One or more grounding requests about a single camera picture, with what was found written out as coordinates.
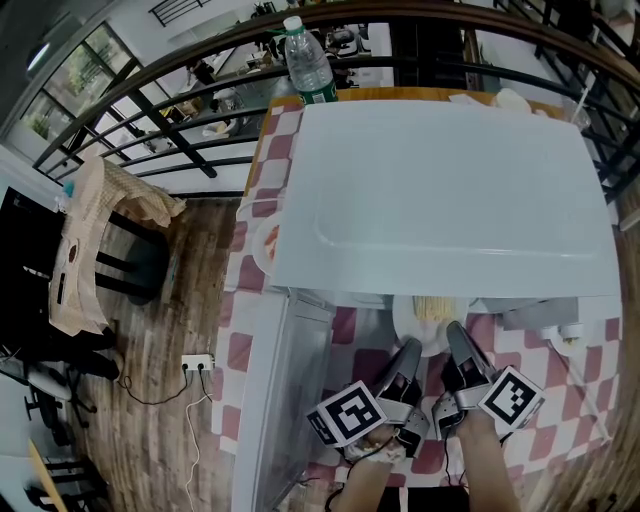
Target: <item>window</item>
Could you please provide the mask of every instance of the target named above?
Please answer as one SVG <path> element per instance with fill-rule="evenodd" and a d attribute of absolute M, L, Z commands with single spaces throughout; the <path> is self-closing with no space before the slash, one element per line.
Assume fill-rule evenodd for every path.
<path fill-rule="evenodd" d="M 120 43 L 109 34 L 104 25 L 99 26 L 87 37 L 86 43 L 98 56 L 118 73 L 129 62 L 130 55 L 120 46 Z"/>
<path fill-rule="evenodd" d="M 74 116 L 94 104 L 111 83 L 84 46 L 78 46 L 62 63 L 44 88 Z"/>
<path fill-rule="evenodd" d="M 38 93 L 22 120 L 43 139 L 52 142 L 72 119 L 56 107 L 44 93 Z"/>
<path fill-rule="evenodd" d="M 100 25 L 51 75 L 22 116 L 32 130 L 53 141 L 105 93 L 132 58 L 107 25 Z"/>

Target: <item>ceiling light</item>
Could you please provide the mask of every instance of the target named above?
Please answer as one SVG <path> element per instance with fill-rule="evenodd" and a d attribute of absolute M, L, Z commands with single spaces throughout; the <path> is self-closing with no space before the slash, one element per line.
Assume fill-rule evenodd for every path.
<path fill-rule="evenodd" d="M 36 64 L 40 62 L 40 59 L 42 59 L 42 57 L 44 57 L 44 54 L 47 53 L 49 46 L 50 46 L 50 43 L 46 43 L 45 45 L 42 46 L 42 48 L 40 48 L 40 50 L 38 50 L 38 53 L 36 53 L 35 57 L 31 59 L 31 62 L 27 67 L 27 71 L 31 71 L 36 66 Z"/>

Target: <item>bottle cap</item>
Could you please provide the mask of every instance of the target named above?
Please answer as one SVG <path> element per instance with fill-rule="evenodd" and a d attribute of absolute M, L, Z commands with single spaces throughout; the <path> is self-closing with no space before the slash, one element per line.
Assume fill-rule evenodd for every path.
<path fill-rule="evenodd" d="M 297 34 L 298 32 L 302 32 L 304 27 L 302 26 L 300 16 L 290 16 L 284 20 L 284 28 L 287 29 L 287 33 L 289 34 Z"/>

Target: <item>wooden floor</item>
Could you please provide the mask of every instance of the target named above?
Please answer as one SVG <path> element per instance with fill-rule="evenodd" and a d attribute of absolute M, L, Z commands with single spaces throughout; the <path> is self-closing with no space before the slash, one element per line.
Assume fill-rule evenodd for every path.
<path fill-rule="evenodd" d="M 144 307 L 125 296 L 100 290 L 107 317 L 118 320 L 118 348 L 125 356 L 125 375 L 132 392 L 158 401 L 183 385 L 183 354 L 213 353 L 220 293 L 233 234 L 237 200 L 190 200 L 187 210 L 166 230 L 175 258 L 173 285 Z M 109 226 L 101 250 L 122 256 L 131 237 Z M 180 511 L 191 508 L 184 490 L 196 450 L 185 419 L 185 407 L 203 396 L 197 373 L 178 398 L 161 406 L 140 405 L 109 381 L 88 377 L 83 392 L 98 407 L 90 427 L 74 425 L 81 451 L 89 455 L 111 484 L 115 511 Z M 205 385 L 211 388 L 210 379 Z M 211 404 L 190 409 L 201 451 L 190 489 L 197 512 L 230 509 L 233 457 L 220 452 L 211 434 Z"/>
<path fill-rule="evenodd" d="M 629 194 L 623 211 L 640 205 L 639 198 L 640 192 Z M 237 205 L 237 201 L 190 201 L 174 220 L 166 234 L 176 261 L 175 278 L 173 284 L 165 285 L 160 300 L 134 307 L 125 297 L 101 290 L 107 316 L 119 320 L 118 346 L 126 357 L 125 374 L 131 376 L 136 396 L 156 401 L 175 393 L 182 386 L 182 354 L 215 351 L 219 296 Z M 122 255 L 129 243 L 126 237 L 111 229 L 102 250 Z M 518 482 L 523 510 L 583 512 L 589 499 L 603 503 L 611 493 L 618 495 L 619 506 L 614 510 L 631 510 L 640 493 L 640 226 L 618 234 L 617 246 L 626 367 L 614 441 L 602 452 L 570 463 L 561 473 L 541 472 Z M 83 391 L 98 413 L 89 418 L 89 429 L 74 425 L 74 431 L 80 449 L 111 484 L 112 509 L 190 511 L 184 484 L 196 451 L 185 407 L 202 396 L 199 379 L 182 396 L 158 407 L 136 403 L 107 381 L 87 378 L 84 382 Z M 190 486 L 195 510 L 228 511 L 233 458 L 216 449 L 208 402 L 191 408 L 191 418 L 201 449 Z M 328 489 L 324 482 L 297 486 L 280 510 L 322 511 Z"/>

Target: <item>green bottle label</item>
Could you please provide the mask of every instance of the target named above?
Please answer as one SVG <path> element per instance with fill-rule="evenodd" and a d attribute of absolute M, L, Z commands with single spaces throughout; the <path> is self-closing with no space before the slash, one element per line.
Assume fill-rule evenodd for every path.
<path fill-rule="evenodd" d="M 305 105 L 312 105 L 314 103 L 329 103 L 331 101 L 338 101 L 338 94 L 336 93 L 336 84 L 333 80 L 331 83 L 325 85 L 322 89 L 316 91 L 299 91 L 300 99 Z"/>

